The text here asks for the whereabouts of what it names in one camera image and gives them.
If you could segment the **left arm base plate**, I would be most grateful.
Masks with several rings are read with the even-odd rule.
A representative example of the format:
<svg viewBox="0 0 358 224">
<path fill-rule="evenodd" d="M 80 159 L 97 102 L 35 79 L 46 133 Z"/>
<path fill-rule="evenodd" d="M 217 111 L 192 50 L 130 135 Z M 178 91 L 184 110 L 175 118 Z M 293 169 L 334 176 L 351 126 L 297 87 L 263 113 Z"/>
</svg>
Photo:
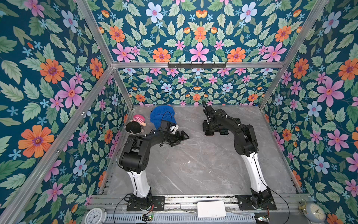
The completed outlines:
<svg viewBox="0 0 358 224">
<path fill-rule="evenodd" d="M 164 196 L 148 196 L 140 198 L 131 196 L 127 204 L 127 211 L 163 211 L 165 206 Z"/>
</svg>

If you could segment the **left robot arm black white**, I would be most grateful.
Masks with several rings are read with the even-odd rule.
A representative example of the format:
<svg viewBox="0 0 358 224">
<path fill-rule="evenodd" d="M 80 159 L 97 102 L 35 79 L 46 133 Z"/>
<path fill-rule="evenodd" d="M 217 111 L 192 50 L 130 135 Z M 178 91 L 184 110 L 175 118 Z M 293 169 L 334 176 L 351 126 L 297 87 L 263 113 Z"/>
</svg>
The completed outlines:
<svg viewBox="0 0 358 224">
<path fill-rule="evenodd" d="M 128 211 L 149 211 L 154 208 L 156 199 L 153 197 L 151 187 L 147 181 L 146 168 L 149 163 L 151 147 L 168 144 L 171 147 L 179 145 L 182 141 L 190 139 L 185 131 L 178 131 L 177 125 L 163 120 L 157 130 L 148 134 L 128 136 L 117 164 L 130 177 L 133 193 L 128 201 Z"/>
</svg>

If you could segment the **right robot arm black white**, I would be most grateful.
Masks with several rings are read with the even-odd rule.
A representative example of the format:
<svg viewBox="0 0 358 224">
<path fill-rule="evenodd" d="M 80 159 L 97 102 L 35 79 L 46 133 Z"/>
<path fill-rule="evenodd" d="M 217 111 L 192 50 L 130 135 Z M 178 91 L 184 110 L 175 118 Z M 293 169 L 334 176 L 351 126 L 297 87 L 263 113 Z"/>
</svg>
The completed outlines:
<svg viewBox="0 0 358 224">
<path fill-rule="evenodd" d="M 259 210 L 273 200 L 271 189 L 268 187 L 258 159 L 258 143 L 252 125 L 245 125 L 239 118 L 229 116 L 222 109 L 213 109 L 202 102 L 206 120 L 203 121 L 203 132 L 206 136 L 215 133 L 234 135 L 234 149 L 244 160 L 250 178 L 251 204 Z"/>
</svg>

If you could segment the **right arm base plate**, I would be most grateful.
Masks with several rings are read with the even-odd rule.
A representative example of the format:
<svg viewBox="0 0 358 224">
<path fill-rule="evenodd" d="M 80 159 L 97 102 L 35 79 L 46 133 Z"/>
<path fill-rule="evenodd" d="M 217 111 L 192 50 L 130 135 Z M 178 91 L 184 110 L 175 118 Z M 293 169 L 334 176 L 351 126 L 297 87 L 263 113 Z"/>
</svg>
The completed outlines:
<svg viewBox="0 0 358 224">
<path fill-rule="evenodd" d="M 238 201 L 238 206 L 241 211 L 249 211 L 249 210 L 270 210 L 276 211 L 277 206 L 273 199 L 273 197 L 262 199 L 258 196 L 250 196 L 250 195 L 235 195 L 235 198 Z"/>
</svg>

